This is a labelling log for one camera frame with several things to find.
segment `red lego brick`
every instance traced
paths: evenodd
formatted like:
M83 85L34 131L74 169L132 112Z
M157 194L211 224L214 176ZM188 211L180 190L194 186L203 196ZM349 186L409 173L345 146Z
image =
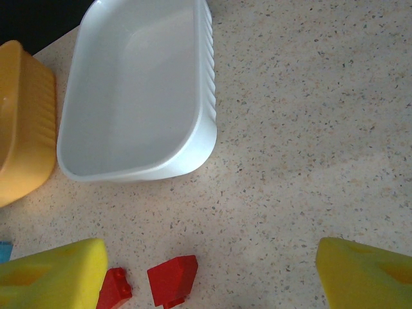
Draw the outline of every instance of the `red lego brick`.
M155 306L170 309L189 295L198 262L196 256L178 256L147 271Z
M109 269L103 281L96 309L117 309L132 297L131 286L126 281L126 271Z

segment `red plastic brick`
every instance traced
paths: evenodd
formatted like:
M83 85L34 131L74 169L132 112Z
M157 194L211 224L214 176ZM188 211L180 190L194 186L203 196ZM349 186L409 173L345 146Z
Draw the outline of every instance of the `red plastic brick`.
M131 286L126 280L126 271L109 269L103 281L96 309L117 309L132 297Z
M178 256L147 271L155 306L170 309L189 295L198 262L196 256Z

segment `granite countertop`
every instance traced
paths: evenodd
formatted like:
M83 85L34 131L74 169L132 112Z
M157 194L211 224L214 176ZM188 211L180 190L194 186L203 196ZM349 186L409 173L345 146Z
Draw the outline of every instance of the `granite countertop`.
M77 183L56 167L0 209L13 258L84 238L129 272L123 308L154 308L146 270L196 254L179 308L328 308L325 236L412 255L409 1L210 0L218 141L197 171ZM64 98L77 30L36 57Z

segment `speckled countertop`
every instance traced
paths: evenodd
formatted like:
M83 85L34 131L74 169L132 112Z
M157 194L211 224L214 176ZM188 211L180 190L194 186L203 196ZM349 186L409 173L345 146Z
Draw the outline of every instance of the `speckled countertop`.
M186 176L83 184L56 168L0 209L13 258L106 240L134 298L146 270L196 254L180 308L327 308L315 253L337 236L412 255L410 1L210 0L218 142ZM36 57L61 111L74 30Z

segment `dark background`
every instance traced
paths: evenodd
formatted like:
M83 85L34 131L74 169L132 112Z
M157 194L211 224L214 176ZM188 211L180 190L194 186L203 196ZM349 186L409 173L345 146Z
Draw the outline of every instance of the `dark background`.
M0 0L0 45L18 40L37 53L78 26L93 0Z

